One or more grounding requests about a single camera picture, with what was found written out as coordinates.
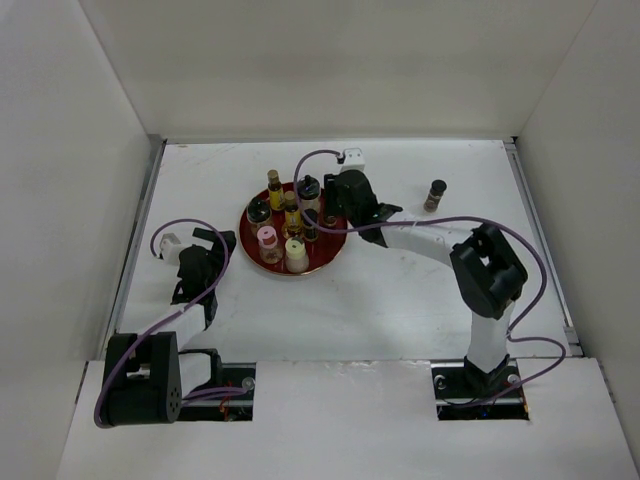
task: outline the bottle label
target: bottle label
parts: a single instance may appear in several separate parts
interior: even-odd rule
[[[300,210],[296,210],[295,212],[285,211],[284,215],[287,226],[296,228],[302,225],[302,221],[300,220]]]
[[[269,203],[272,210],[282,210],[284,208],[284,192],[282,188],[275,192],[269,190]]]

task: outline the black cap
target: black cap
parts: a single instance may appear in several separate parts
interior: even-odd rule
[[[271,208],[260,197],[255,197],[247,206],[247,218],[253,223],[261,223],[271,216]]]
[[[431,183],[431,190],[433,190],[433,193],[437,193],[439,195],[443,194],[444,191],[447,189],[447,182],[445,182],[444,180],[434,180]]]
[[[320,195],[320,182],[311,175],[298,180],[298,195],[303,200],[313,200]]]
[[[304,213],[307,214],[307,217],[309,217],[313,221],[313,223],[318,223],[318,212],[316,212],[313,208],[307,208]],[[302,223],[304,223],[307,227],[313,226],[309,222],[307,222],[307,219],[304,217],[304,215],[302,216]]]

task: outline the white wall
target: white wall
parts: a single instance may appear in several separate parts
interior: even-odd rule
[[[0,465],[53,478],[149,144],[77,0],[0,0]]]
[[[514,135],[595,0],[81,0],[149,132]]]
[[[640,1],[599,0],[518,146],[585,351],[640,460]]]

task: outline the red tray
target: red tray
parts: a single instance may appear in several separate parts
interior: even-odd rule
[[[289,190],[293,191],[293,182],[284,183],[282,184],[282,187],[285,192],[288,192]],[[257,196],[269,203],[268,190],[263,190]],[[320,203],[322,204],[322,208],[324,208],[324,190],[322,191],[322,194],[320,196]],[[284,249],[284,242],[286,241],[286,239],[282,235],[284,212],[272,212],[272,215],[273,223],[276,232],[278,233],[278,241]],[[335,228],[347,228],[347,221],[344,217],[338,217]],[[347,240],[346,233],[330,234],[318,232],[318,240],[316,240],[315,242],[305,241],[305,244],[307,246],[307,254],[309,255],[309,268],[306,272],[291,273],[287,270],[287,267],[284,264],[284,257],[281,261],[273,265],[269,265],[262,261],[262,259],[260,258],[260,247],[258,246],[258,240],[251,234],[251,226],[249,225],[249,220],[247,220],[246,208],[242,212],[242,217],[240,218],[240,227],[238,233],[240,234],[240,244],[242,245],[242,248],[244,249],[248,257],[253,261],[253,263],[266,270],[267,272],[275,273],[276,275],[290,276],[307,275],[311,272],[315,272],[316,270],[321,269],[325,265],[328,265],[334,258],[336,258],[336,256],[338,256],[338,254],[342,250],[342,247],[344,246],[344,242]]]

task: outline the white cap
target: white cap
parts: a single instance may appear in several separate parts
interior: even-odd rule
[[[307,253],[304,242],[299,237],[293,237],[287,240],[287,243],[284,244],[284,249],[287,251],[287,257],[292,260],[298,260]]]

